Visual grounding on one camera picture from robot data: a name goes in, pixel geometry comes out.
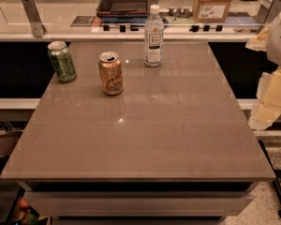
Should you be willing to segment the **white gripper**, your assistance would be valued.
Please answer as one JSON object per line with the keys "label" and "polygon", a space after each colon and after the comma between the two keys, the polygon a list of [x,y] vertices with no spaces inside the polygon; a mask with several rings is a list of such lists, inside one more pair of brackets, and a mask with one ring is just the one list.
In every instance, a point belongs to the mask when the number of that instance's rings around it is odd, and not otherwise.
{"label": "white gripper", "polygon": [[[245,47],[256,52],[266,52],[270,61],[281,66],[281,12],[272,25],[265,26]],[[257,100],[248,121],[254,130],[269,128],[281,115],[281,67],[273,73],[263,72],[259,79]]]}

